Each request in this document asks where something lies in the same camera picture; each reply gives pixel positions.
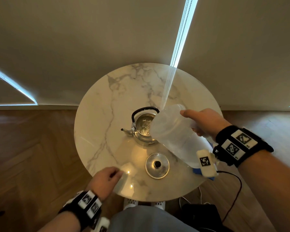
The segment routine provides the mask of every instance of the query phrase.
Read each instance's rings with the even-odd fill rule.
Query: hand
[[[197,123],[197,129],[192,128],[198,136],[209,135],[216,140],[217,134],[225,127],[232,125],[226,121],[219,113],[207,108],[200,112],[194,110],[181,110],[183,117],[193,119]]]
[[[86,191],[91,190],[101,201],[104,201],[112,193],[123,173],[116,167],[104,168],[93,176]]]

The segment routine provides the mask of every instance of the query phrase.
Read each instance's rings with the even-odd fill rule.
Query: blue object
[[[193,170],[193,173],[202,175],[201,169],[194,169],[193,168],[192,170]]]

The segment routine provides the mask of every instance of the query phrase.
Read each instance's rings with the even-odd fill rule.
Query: round table
[[[132,113],[146,106],[163,109],[182,104],[200,111],[220,108],[213,95],[196,78],[174,67],[139,63],[118,68],[98,80],[83,97],[76,113],[74,139],[79,157],[93,176],[116,166],[125,173],[114,192],[139,201],[158,202],[183,196],[205,181],[163,145],[144,147],[121,128],[131,128]],[[169,160],[162,179],[150,177],[145,160],[160,152]]]

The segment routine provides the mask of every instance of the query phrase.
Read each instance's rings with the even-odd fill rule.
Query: gray clothing
[[[171,214],[151,206],[136,206],[116,214],[108,232],[197,232]]]

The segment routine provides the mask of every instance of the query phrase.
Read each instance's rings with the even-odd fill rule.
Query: person's left arm
[[[111,194],[122,174],[123,171],[116,167],[104,168],[93,176],[86,191],[92,191],[103,202]],[[78,218],[72,212],[64,211],[38,232],[80,232],[80,230]]]

